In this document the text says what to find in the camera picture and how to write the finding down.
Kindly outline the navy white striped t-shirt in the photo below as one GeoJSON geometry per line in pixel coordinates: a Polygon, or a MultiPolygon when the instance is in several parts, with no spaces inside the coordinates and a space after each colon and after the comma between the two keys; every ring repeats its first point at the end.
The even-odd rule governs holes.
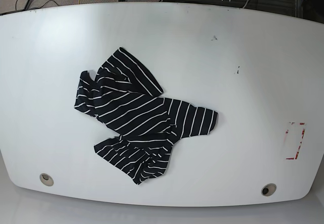
{"type": "Polygon", "coordinates": [[[95,153],[137,185],[166,172],[179,140],[206,136],[217,123],[216,111],[163,93],[151,72],[123,48],[94,78],[88,71],[79,78],[74,108],[116,133],[96,144],[95,153]]]}

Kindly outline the red tape corner marking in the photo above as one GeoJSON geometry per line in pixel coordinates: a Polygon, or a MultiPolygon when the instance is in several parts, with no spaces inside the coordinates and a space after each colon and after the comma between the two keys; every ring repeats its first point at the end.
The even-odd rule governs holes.
{"type": "Polygon", "coordinates": [[[283,142],[283,156],[285,160],[296,160],[298,158],[306,123],[289,122],[283,142]]]}

